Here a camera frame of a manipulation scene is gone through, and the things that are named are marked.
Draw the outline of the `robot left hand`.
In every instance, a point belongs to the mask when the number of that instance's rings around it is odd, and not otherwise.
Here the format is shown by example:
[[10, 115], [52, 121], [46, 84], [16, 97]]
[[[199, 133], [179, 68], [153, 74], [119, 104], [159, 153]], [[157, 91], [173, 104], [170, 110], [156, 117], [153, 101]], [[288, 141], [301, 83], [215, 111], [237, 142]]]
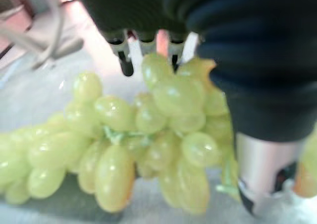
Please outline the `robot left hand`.
[[165, 29], [179, 46], [189, 32], [199, 57], [214, 59], [210, 79], [227, 97], [246, 210], [264, 216], [293, 179], [317, 121], [317, 0], [81, 0], [134, 72], [124, 31], [152, 42]]

